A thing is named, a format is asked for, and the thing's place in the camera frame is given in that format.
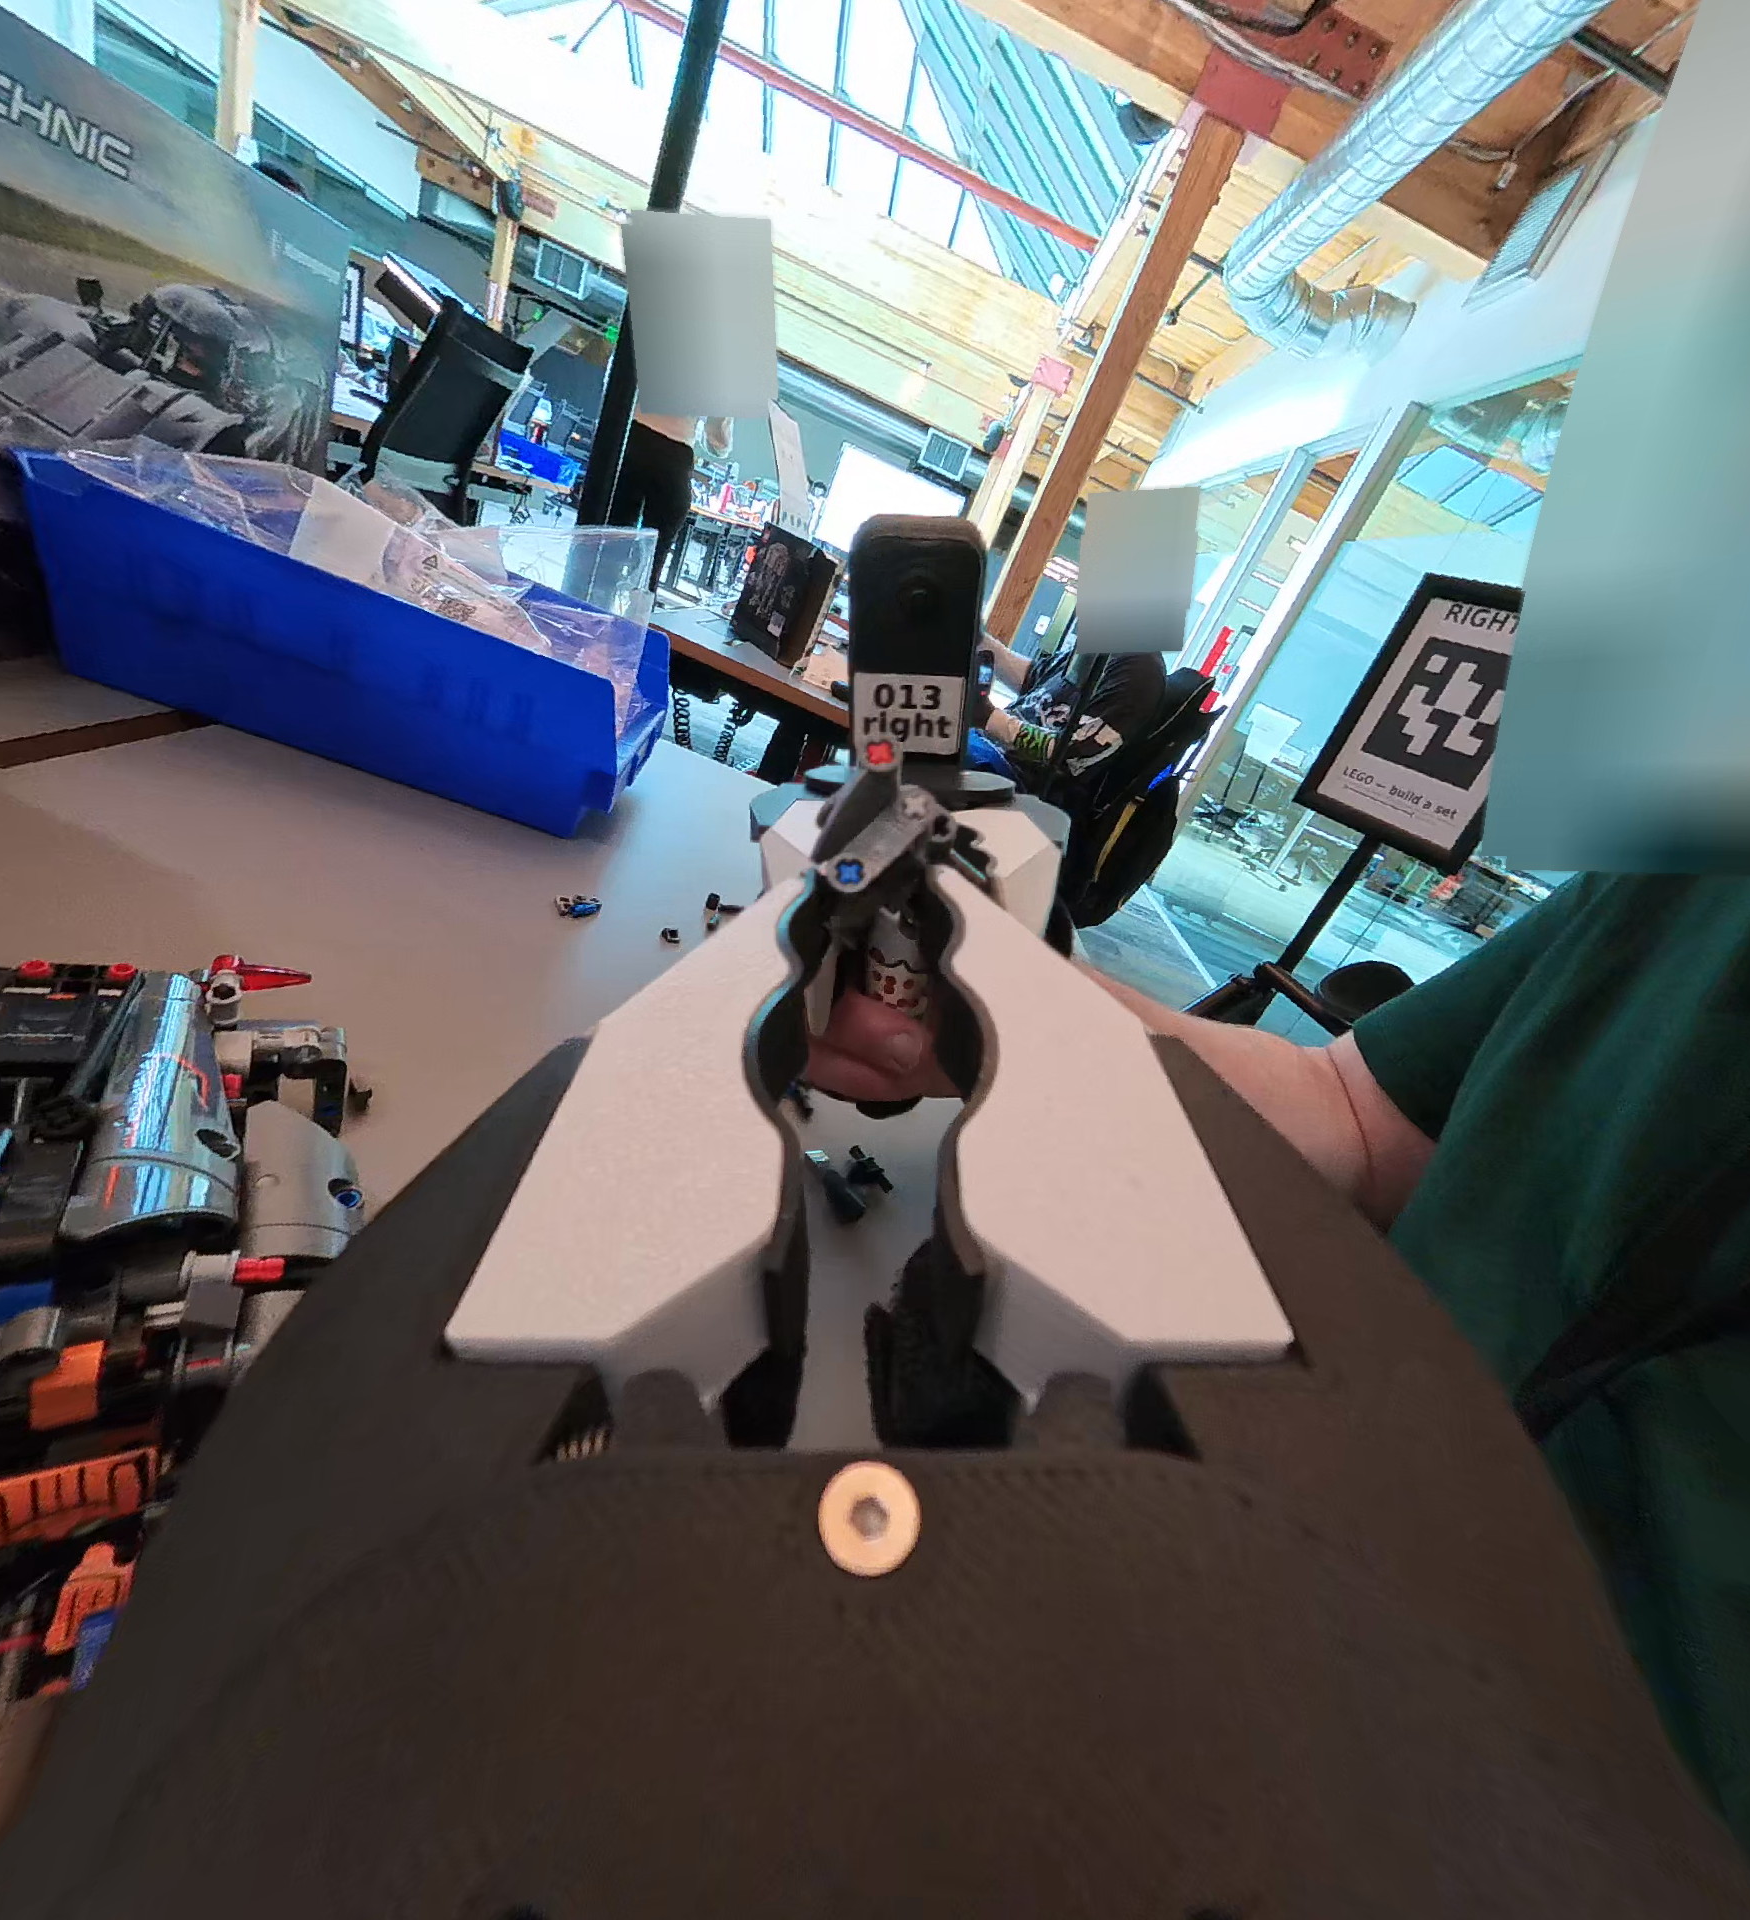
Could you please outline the white display board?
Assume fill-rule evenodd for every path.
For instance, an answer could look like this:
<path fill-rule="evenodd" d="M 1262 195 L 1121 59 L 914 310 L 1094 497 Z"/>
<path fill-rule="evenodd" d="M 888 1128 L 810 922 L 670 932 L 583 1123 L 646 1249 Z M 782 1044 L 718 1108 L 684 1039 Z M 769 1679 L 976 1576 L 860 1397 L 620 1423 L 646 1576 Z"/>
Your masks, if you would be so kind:
<path fill-rule="evenodd" d="M 813 541 L 844 555 L 875 516 L 961 516 L 963 495 L 843 444 L 814 518 Z"/>

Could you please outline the black vertical pipe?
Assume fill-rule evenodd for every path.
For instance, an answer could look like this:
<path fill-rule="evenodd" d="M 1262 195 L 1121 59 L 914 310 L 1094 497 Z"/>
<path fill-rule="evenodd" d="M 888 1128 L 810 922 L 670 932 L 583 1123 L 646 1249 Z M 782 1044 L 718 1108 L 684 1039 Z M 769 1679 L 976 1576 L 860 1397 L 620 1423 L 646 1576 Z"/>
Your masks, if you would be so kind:
<path fill-rule="evenodd" d="M 644 225 L 637 229 L 637 238 L 646 241 L 646 255 L 652 258 L 660 258 L 659 234 L 668 232 L 668 225 L 678 220 L 686 200 L 727 10 L 727 3 L 694 3 L 688 14 L 681 54 L 676 64 L 673 89 L 646 188 Z M 638 391 L 640 363 L 634 339 L 638 295 L 644 295 L 652 281 L 652 272 L 640 281 L 634 267 L 625 269 L 623 324 L 612 352 L 576 505 L 576 521 L 580 526 L 599 526 L 610 518 Z"/>

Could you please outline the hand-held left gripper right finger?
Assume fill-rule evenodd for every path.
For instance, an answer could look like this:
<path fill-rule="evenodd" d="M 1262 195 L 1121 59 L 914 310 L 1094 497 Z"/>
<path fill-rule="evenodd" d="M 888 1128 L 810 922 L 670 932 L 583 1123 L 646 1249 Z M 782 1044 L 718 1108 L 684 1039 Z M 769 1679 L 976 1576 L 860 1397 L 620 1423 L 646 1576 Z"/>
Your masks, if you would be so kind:
<path fill-rule="evenodd" d="M 953 869 L 933 872 L 967 1078 L 933 1214 L 933 1447 L 1193 1448 L 1172 1376 L 1281 1361 L 1291 1325 L 1138 1016 Z"/>

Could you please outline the black gaming chair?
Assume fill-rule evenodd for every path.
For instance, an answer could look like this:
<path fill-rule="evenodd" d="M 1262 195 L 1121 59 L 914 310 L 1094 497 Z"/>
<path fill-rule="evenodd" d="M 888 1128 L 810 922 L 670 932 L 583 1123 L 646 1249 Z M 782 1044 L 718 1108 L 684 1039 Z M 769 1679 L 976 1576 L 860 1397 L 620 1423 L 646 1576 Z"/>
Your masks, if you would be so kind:
<path fill-rule="evenodd" d="M 1056 899 L 1073 928 L 1108 920 L 1168 849 L 1179 781 L 1216 725 L 1214 685 L 1196 668 L 1166 674 L 1149 723 L 1071 798 Z"/>

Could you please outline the blue plastic bin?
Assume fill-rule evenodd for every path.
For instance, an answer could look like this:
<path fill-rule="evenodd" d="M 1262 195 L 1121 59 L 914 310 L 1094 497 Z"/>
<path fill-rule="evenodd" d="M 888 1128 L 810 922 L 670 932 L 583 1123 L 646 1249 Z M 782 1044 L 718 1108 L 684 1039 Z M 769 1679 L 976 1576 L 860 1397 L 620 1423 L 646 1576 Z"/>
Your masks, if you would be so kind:
<path fill-rule="evenodd" d="M 580 665 L 347 585 L 64 455 L 15 464 L 75 676 L 563 837 L 619 802 L 663 734 L 657 628 L 640 632 L 619 721 L 612 685 Z"/>

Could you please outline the large grey lego vehicle model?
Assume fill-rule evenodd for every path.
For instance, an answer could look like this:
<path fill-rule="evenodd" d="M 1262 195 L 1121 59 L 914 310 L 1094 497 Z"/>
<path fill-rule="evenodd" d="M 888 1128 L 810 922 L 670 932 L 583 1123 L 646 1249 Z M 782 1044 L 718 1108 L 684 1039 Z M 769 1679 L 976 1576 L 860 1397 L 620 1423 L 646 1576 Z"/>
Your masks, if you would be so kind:
<path fill-rule="evenodd" d="M 220 955 L 0 964 L 0 1708 L 83 1689 L 233 1385 L 366 1217 L 337 1024 Z"/>

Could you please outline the person's right hand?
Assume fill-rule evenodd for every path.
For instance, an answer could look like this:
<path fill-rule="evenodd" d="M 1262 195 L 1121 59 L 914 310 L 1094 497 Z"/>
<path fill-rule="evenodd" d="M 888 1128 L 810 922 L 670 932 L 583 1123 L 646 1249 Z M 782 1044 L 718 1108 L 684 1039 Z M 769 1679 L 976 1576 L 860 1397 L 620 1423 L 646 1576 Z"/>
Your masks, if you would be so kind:
<path fill-rule="evenodd" d="M 935 1014 L 911 1016 L 857 989 L 835 998 L 810 1039 L 806 1070 L 814 1092 L 860 1108 L 905 1108 L 960 1092 L 935 1052 Z"/>

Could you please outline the red ceiling pipe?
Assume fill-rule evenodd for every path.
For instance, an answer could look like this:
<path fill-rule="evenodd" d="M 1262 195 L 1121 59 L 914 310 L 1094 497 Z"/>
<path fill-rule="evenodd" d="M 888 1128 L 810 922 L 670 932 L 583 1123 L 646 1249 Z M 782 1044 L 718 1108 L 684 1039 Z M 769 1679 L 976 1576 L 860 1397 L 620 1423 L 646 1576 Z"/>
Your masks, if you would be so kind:
<path fill-rule="evenodd" d="M 986 271 L 1051 295 L 1134 167 L 1116 99 L 949 3 L 738 3 L 700 155 L 757 151 Z"/>

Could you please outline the wall vent grille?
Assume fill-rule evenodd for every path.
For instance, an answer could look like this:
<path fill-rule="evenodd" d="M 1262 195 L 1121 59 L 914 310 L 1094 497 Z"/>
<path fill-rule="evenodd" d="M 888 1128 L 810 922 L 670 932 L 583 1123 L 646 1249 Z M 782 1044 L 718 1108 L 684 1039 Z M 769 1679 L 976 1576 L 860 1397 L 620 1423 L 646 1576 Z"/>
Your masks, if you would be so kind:
<path fill-rule="evenodd" d="M 1531 286 L 1557 256 L 1605 167 L 1607 161 L 1593 155 L 1541 179 L 1473 281 L 1463 306 L 1482 308 Z"/>

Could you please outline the small grey lego connector assembly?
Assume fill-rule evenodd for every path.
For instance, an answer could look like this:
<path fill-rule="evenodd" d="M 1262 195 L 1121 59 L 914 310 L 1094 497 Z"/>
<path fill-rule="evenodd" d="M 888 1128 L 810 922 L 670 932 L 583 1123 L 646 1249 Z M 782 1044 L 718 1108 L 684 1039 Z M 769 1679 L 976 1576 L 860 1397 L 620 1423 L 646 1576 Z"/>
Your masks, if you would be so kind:
<path fill-rule="evenodd" d="M 935 790 L 909 778 L 890 745 L 870 746 L 817 818 L 810 892 L 827 929 L 860 935 L 876 911 L 909 902 L 955 842 L 958 823 Z"/>

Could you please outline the clear plastic tub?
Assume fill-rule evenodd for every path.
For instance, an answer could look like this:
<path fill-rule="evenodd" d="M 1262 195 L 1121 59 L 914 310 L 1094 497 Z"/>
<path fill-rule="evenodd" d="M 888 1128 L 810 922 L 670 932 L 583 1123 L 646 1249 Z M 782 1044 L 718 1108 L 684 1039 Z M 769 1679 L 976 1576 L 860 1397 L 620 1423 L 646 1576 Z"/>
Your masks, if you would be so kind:
<path fill-rule="evenodd" d="M 644 526 L 572 526 L 558 590 L 580 606 L 648 624 L 657 532 Z"/>

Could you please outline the framed marker sign on tripod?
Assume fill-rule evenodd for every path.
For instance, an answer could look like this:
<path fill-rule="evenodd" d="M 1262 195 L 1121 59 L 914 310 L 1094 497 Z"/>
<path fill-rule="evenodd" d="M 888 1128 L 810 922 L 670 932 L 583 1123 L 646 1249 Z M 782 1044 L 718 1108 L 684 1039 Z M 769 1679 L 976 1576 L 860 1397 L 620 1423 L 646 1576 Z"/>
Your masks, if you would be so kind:
<path fill-rule="evenodd" d="M 1192 1016 L 1252 1026 L 1283 1001 L 1339 1037 L 1408 989 L 1387 962 L 1318 985 L 1296 968 L 1379 856 L 1450 877 L 1475 854 L 1522 609 L 1522 590 L 1420 580 L 1296 792 L 1306 812 L 1356 834 L 1353 852 L 1278 959 L 1228 979 Z"/>

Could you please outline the long wooden desk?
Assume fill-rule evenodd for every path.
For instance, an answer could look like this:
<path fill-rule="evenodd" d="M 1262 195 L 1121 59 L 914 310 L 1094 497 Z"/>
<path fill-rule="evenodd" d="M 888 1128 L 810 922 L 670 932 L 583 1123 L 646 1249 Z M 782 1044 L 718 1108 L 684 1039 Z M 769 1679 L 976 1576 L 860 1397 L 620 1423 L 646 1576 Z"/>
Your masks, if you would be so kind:
<path fill-rule="evenodd" d="M 849 706 L 738 635 L 718 612 L 659 606 L 648 624 L 664 635 L 670 660 L 719 681 L 744 708 L 765 712 L 798 732 L 847 741 Z"/>

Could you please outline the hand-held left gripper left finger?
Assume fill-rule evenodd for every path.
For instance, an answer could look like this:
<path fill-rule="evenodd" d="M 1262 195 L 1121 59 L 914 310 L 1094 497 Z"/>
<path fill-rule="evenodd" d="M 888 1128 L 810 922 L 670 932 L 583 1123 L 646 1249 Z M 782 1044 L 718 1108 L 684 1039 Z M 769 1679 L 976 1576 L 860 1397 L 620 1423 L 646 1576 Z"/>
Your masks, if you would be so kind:
<path fill-rule="evenodd" d="M 688 1380 L 739 1447 L 787 1443 L 806 1356 L 798 1148 L 761 1084 L 793 964 L 784 879 L 588 1035 L 456 1305 L 470 1363 Z"/>

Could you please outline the wooden post red bracket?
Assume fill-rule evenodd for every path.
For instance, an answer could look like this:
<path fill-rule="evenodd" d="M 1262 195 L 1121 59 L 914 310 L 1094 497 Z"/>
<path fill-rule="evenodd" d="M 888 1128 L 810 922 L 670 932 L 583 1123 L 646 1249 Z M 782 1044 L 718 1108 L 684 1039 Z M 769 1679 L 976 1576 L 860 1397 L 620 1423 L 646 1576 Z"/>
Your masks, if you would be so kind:
<path fill-rule="evenodd" d="M 1247 136 L 1265 136 L 1287 96 L 1270 73 L 1214 53 L 1177 126 L 1175 172 L 1128 263 L 1103 344 L 1054 452 L 1032 493 L 1004 568 L 983 612 L 992 640 L 1009 646 L 1054 547 L 1084 493 L 1103 441 L 1126 400 L 1143 352 L 1175 299 L 1207 216 L 1221 200 Z"/>

